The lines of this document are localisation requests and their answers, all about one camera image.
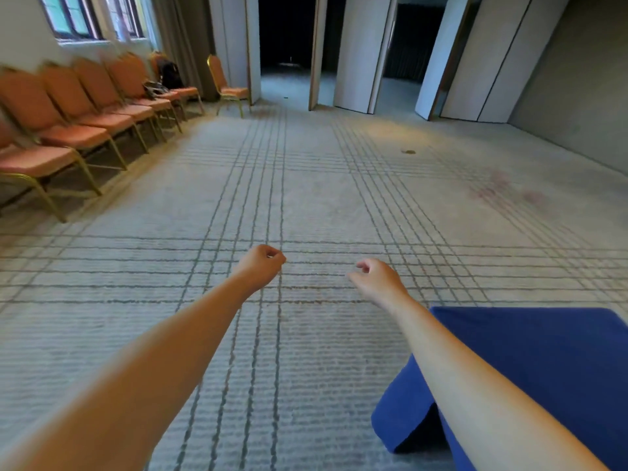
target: carpet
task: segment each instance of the carpet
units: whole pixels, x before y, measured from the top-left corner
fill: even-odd
[[[0,444],[261,242],[283,273],[236,316],[150,470],[453,469],[447,449],[393,456],[373,433],[408,348],[345,277],[365,256],[426,304],[626,318],[627,222],[609,197],[625,177],[510,126],[262,102],[183,127],[107,173],[103,197],[63,200],[66,224],[30,195],[4,210]]]

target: person's right arm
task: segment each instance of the person's right arm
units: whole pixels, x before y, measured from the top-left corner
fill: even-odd
[[[408,294],[387,264],[349,277],[397,321],[451,430],[478,471],[608,471],[538,403],[476,355]]]

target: blue cloth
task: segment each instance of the blue cloth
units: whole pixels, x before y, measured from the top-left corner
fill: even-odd
[[[611,471],[628,470],[628,327],[613,311],[433,307],[431,312]],[[404,442],[433,403],[411,356],[371,416],[388,451]],[[474,471],[440,418],[457,470]]]

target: hand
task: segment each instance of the hand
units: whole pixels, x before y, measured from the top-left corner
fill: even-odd
[[[281,251],[261,244],[251,248],[233,269],[232,276],[241,276],[247,281],[250,293],[259,291],[272,281],[286,262]]]
[[[369,300],[383,309],[391,309],[395,301],[409,298],[397,272],[378,259],[363,259],[357,265],[362,272],[350,272],[349,279]]]

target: table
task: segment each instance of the table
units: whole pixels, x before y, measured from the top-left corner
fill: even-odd
[[[550,412],[611,471],[628,470],[628,327],[601,308],[430,311],[458,339]],[[413,356],[381,397],[371,423],[391,453],[435,400]],[[475,471],[439,412],[458,471]]]

